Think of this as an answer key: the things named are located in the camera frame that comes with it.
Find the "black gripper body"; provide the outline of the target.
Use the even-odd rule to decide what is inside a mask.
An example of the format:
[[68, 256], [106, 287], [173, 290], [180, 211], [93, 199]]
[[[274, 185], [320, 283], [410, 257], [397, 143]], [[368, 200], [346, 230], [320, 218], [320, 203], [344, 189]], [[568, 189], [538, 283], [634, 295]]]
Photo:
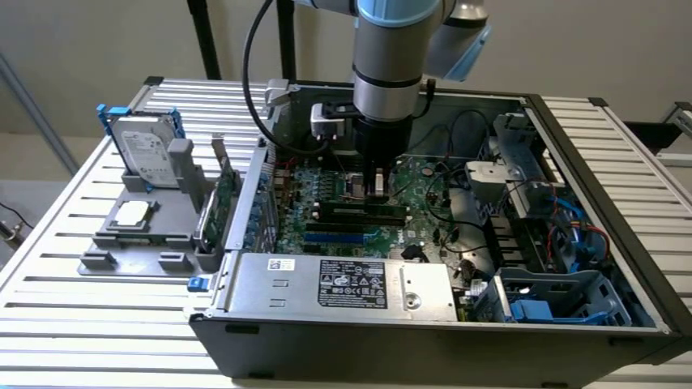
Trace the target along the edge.
[[390, 163], [409, 148], [413, 117], [382, 122], [361, 116], [354, 122], [354, 147], [368, 163]]

